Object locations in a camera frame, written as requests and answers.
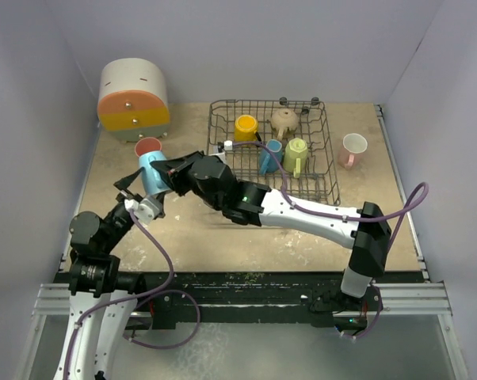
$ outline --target blue mug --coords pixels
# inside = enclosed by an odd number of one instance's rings
[[[160,150],[148,152],[139,157],[139,167],[143,168],[143,189],[148,196],[155,196],[160,192],[170,190],[170,188],[162,181],[158,171],[151,166],[151,162],[153,161],[166,161],[166,157]]]
[[[283,144],[280,141],[272,139],[267,142],[267,148],[269,148],[274,156],[276,156],[279,162],[282,161],[283,158]],[[267,152],[265,149],[262,149],[260,152],[260,174],[263,175],[265,173],[273,173],[279,169],[277,166],[276,160],[272,158],[272,156]]]

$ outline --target pink mug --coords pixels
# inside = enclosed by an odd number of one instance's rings
[[[338,155],[339,165],[347,170],[353,168],[364,156],[367,145],[365,137],[357,133],[344,136]]]

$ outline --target cup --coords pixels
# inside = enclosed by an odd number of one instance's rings
[[[162,181],[158,171],[151,166],[151,162],[153,161],[166,161],[166,157],[161,149],[161,142],[154,137],[141,139],[135,145],[135,153],[138,156],[139,167],[143,168],[143,189],[148,196],[154,196],[160,192],[170,190]]]
[[[305,169],[309,148],[302,139],[298,137],[290,140],[284,152],[283,167],[287,172],[293,173],[295,178],[300,177],[300,173]]]
[[[235,121],[235,141],[256,141],[258,121],[251,115],[241,115]]]
[[[270,126],[274,134],[277,134],[277,139],[281,141],[289,135],[293,136],[299,126],[299,117],[290,108],[279,108],[272,114]]]
[[[269,148],[273,152],[274,156],[276,156],[277,160],[281,162],[283,158],[283,144],[281,144],[278,140],[272,139],[267,142],[267,148]],[[261,175],[265,173],[273,173],[279,169],[276,160],[274,160],[270,153],[265,149],[262,149],[260,152],[258,164],[260,166]]]
[[[344,136],[339,150],[338,163],[344,169],[350,170],[361,161],[367,150],[367,140],[357,133]]]

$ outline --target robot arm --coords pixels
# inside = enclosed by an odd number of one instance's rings
[[[341,285],[342,292],[347,295],[363,297],[372,278],[384,274],[391,236],[389,225],[386,222],[350,222],[344,217],[382,216],[382,211],[374,203],[365,202],[358,210],[291,198],[313,211],[343,215],[343,219],[324,218],[293,209],[280,191],[267,185],[237,179],[220,158],[206,156],[203,152],[197,151],[174,160],[153,161],[151,166],[179,196],[194,192],[209,207],[221,211],[234,223],[290,228],[352,249]]]

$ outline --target cable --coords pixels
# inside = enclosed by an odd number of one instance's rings
[[[158,241],[154,238],[154,236],[152,236],[149,233],[149,231],[147,231],[147,229],[140,224],[138,219],[133,214],[132,210],[129,211],[129,214],[131,216],[132,221],[136,224],[136,226],[145,234],[145,236],[147,236],[147,238],[156,246],[156,248],[159,250],[159,252],[161,252],[161,254],[165,257],[165,260],[166,260],[166,263],[168,264],[168,269],[169,269],[168,277],[166,278],[164,283],[162,283],[161,285],[159,285],[158,287],[156,287],[154,289],[151,289],[149,291],[144,291],[143,293],[129,295],[128,297],[119,298],[119,299],[116,299],[116,300],[113,300],[113,301],[105,302],[103,304],[93,306],[90,309],[88,309],[87,311],[83,312],[83,314],[75,322],[73,333],[71,334],[70,341],[68,342],[66,358],[64,360],[63,380],[68,380],[70,363],[71,363],[71,356],[73,355],[73,350],[74,350],[74,343],[77,339],[78,331],[82,327],[83,321],[89,315],[91,315],[96,310],[99,310],[99,309],[101,309],[103,307],[106,307],[106,306],[116,305],[117,303],[131,301],[132,299],[138,299],[138,298],[143,298],[143,297],[147,297],[147,299],[149,299],[149,297],[154,296],[158,292],[163,291],[171,283],[172,279],[174,278],[174,275],[175,275],[174,264],[172,263],[172,260],[170,259],[170,256],[168,256],[168,253],[166,252],[166,250],[158,243]]]
[[[284,171],[284,169],[283,169],[282,165],[280,164],[279,160],[277,159],[276,155],[266,145],[264,145],[260,142],[245,141],[245,142],[234,142],[233,143],[233,146],[244,146],[244,145],[259,146],[262,149],[265,149],[270,154],[272,159],[276,162],[277,167],[279,168],[280,174],[281,174],[282,179],[283,179],[283,181],[282,181],[283,184],[280,187],[280,193],[283,196],[284,200],[286,200],[286,202],[288,202],[288,204],[291,207],[295,208],[298,211],[302,211],[306,214],[309,214],[309,215],[322,216],[324,218],[332,218],[332,219],[343,219],[343,215],[336,215],[336,214],[331,214],[331,213],[328,213],[328,212],[320,212],[320,211],[309,210],[309,209],[307,209],[305,207],[301,207],[298,204],[296,204],[295,202],[293,202],[293,200],[290,198],[289,194],[287,193],[288,178],[286,176],[286,172]],[[414,197],[418,194],[420,189],[423,189],[422,194],[417,199],[414,200]],[[401,225],[402,221],[404,220],[404,216],[406,215],[406,213],[413,210],[421,202],[423,202],[423,200],[427,197],[428,193],[429,193],[429,184],[427,184],[426,182],[422,182],[422,183],[418,184],[418,186],[416,188],[414,188],[414,190],[412,191],[412,193],[408,197],[406,203],[404,204],[404,207],[401,210],[393,212],[393,213],[388,214],[388,215],[378,216],[378,217],[375,217],[375,218],[362,218],[362,217],[348,216],[346,218],[346,220],[348,220],[350,222],[376,223],[376,222],[385,222],[389,219],[399,217],[399,220],[397,221],[397,224],[395,225],[394,231],[393,231],[393,233],[390,237],[390,242],[388,244],[388,250],[390,250],[391,245],[393,244],[395,238],[397,237],[397,233],[399,232],[400,225]]]
[[[160,291],[160,292],[152,295],[150,298],[156,298],[156,297],[159,297],[160,295],[166,295],[166,294],[169,294],[169,293],[178,293],[178,294],[182,295],[183,297],[189,298],[189,301],[191,301],[191,303],[194,305],[194,307],[197,310],[197,323],[195,324],[194,329],[189,334],[189,336],[187,338],[185,338],[184,340],[178,342],[178,343],[167,344],[167,345],[164,345],[164,346],[148,344],[148,343],[140,342],[139,340],[132,339],[130,336],[124,336],[127,340],[129,340],[130,342],[132,342],[134,344],[138,344],[139,346],[143,346],[143,347],[146,347],[146,348],[153,348],[155,350],[170,350],[172,348],[179,348],[180,346],[183,346],[184,344],[188,343],[197,334],[198,329],[200,328],[201,312],[200,312],[200,308],[198,307],[197,301],[190,294],[186,293],[185,291],[179,291],[179,290],[176,290],[176,289],[168,289],[166,291]]]

